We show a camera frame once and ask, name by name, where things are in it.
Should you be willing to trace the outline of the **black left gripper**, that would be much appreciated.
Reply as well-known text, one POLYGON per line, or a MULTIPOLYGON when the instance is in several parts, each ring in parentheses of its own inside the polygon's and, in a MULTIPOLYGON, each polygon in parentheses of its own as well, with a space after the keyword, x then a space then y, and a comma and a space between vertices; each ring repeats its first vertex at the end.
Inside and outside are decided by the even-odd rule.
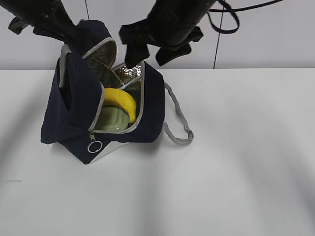
POLYGON ((15 34, 32 26, 36 35, 82 44, 82 35, 60 0, 2 0, 0 6, 14 15, 8 29, 15 34))

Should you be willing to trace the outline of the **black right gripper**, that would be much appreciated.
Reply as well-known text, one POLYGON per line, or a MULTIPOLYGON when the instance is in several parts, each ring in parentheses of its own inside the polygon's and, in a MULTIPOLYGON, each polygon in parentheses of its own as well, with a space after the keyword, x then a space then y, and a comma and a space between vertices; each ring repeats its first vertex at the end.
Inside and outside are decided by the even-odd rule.
POLYGON ((172 60, 191 53, 190 42, 198 42, 203 33, 196 24, 175 21, 167 17, 146 18, 123 25, 119 36, 126 44, 126 67, 135 67, 150 56, 147 45, 160 47, 156 61, 163 66, 172 60))

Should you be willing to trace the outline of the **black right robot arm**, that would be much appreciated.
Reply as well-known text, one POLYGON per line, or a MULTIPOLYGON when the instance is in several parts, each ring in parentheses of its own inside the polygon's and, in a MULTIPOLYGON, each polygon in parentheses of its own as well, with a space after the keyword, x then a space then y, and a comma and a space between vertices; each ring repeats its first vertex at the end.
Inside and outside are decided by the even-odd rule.
POLYGON ((203 37, 198 24, 214 3, 213 0, 157 0, 146 19, 121 26, 119 36, 126 45, 127 68, 150 56, 148 45, 159 48, 156 54, 159 66, 190 54, 190 43, 203 37))

